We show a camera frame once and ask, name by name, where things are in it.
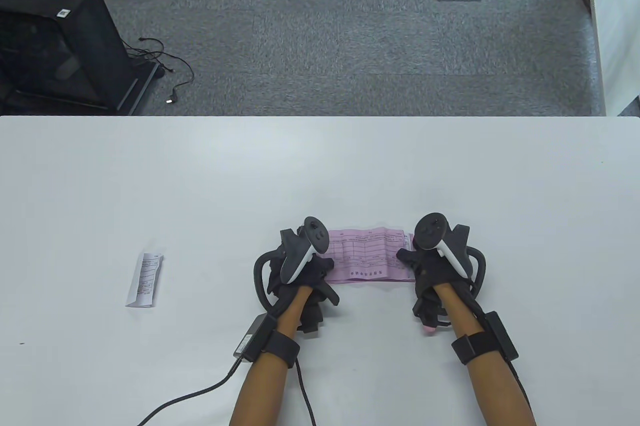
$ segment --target black glove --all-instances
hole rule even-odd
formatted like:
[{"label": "black glove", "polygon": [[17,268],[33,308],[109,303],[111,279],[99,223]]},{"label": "black glove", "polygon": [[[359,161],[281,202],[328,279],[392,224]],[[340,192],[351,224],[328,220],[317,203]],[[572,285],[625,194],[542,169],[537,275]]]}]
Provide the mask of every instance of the black glove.
[{"label": "black glove", "polygon": [[437,250],[409,250],[400,249],[395,255],[415,275],[415,294],[418,296],[413,306],[413,314],[420,318],[422,324],[435,328],[448,326],[442,323],[438,316],[446,316],[442,302],[434,290],[434,286],[444,283],[473,284],[468,278],[463,278],[451,266],[449,260],[441,257]]},{"label": "black glove", "polygon": [[284,285],[281,282],[283,262],[284,259],[282,258],[272,259],[269,262],[271,273],[269,275],[267,293],[273,293],[278,297],[278,302],[281,301],[282,305],[288,307],[298,293],[298,288],[301,286],[313,288],[313,292],[311,292],[302,310],[301,324],[298,330],[304,333],[317,331],[318,323],[323,320],[320,303],[324,300],[329,300],[334,306],[337,306],[340,301],[338,294],[325,282],[327,273],[334,268],[334,260],[313,255],[311,261],[304,265],[297,278],[288,285]]}]

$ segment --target black box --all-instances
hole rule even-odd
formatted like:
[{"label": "black box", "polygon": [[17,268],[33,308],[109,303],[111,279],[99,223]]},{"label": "black box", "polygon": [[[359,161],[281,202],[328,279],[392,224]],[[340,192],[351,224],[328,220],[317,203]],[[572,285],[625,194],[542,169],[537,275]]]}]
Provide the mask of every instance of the black box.
[{"label": "black box", "polygon": [[115,114],[140,93],[104,0],[0,0],[0,68],[18,93]]}]

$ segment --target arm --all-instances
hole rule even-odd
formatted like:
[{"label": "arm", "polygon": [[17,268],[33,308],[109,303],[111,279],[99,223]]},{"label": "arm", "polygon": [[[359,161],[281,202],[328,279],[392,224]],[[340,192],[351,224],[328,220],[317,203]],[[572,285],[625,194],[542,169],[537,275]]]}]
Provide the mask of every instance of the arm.
[{"label": "arm", "polygon": [[[278,318],[277,331],[293,339],[311,291],[308,286],[298,289],[290,307]],[[262,353],[244,380],[229,426],[274,426],[281,409],[287,371],[283,360]]]},{"label": "arm", "polygon": [[[450,284],[437,285],[434,289],[448,313],[456,337],[484,331]],[[478,356],[467,368],[487,426],[535,426],[533,413],[498,351]]]}]

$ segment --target black strap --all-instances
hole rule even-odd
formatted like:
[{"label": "black strap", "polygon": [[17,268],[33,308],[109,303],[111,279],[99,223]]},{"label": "black strap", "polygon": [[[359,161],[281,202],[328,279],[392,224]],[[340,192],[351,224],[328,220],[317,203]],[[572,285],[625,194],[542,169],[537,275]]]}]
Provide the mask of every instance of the black strap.
[{"label": "black strap", "polygon": [[496,338],[487,332],[480,332],[471,336],[464,335],[455,340],[451,346],[460,362],[464,365],[478,356],[485,355],[491,351],[500,351]]},{"label": "black strap", "polygon": [[298,353],[300,352],[300,345],[290,337],[274,330],[271,333],[267,344],[264,345],[263,351],[265,353],[271,353],[272,355],[278,356],[286,363],[288,368],[293,368],[296,358],[298,357]]}]

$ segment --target cable on floor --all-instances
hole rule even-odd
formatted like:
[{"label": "cable on floor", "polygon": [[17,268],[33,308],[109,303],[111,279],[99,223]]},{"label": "cable on floor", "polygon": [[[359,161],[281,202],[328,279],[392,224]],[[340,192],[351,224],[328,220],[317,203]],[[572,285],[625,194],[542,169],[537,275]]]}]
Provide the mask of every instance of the cable on floor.
[{"label": "cable on floor", "polygon": [[150,50],[150,49],[146,49],[146,48],[137,48],[137,47],[131,46],[129,43],[127,43],[122,38],[121,38],[121,40],[122,40],[122,42],[124,43],[124,45],[126,47],[126,52],[128,53],[128,55],[131,58],[140,59],[140,60],[144,60],[144,61],[155,61],[156,63],[158,63],[158,65],[160,65],[160,68],[162,68],[166,72],[174,73],[175,70],[173,68],[169,68],[167,65],[165,65],[160,60],[160,57],[163,56],[163,54],[165,56],[168,56],[169,58],[174,58],[176,60],[182,61],[182,63],[187,65],[187,68],[189,68],[189,72],[190,72],[190,78],[187,81],[183,81],[181,83],[175,84],[173,86],[173,88],[171,89],[171,95],[166,100],[167,103],[176,103],[176,102],[178,102],[178,91],[177,91],[178,88],[180,86],[185,86],[186,84],[191,84],[195,80],[195,73],[194,73],[194,69],[192,68],[192,66],[189,65],[189,63],[186,60],[182,59],[180,56],[176,56],[174,54],[167,53],[165,51],[165,44],[162,42],[162,40],[159,40],[158,38],[152,38],[151,36],[140,36],[140,38],[138,38],[138,40],[142,41],[142,42],[143,41],[155,41],[157,43],[160,43],[160,50],[158,50],[158,51],[154,51],[154,50]]}]

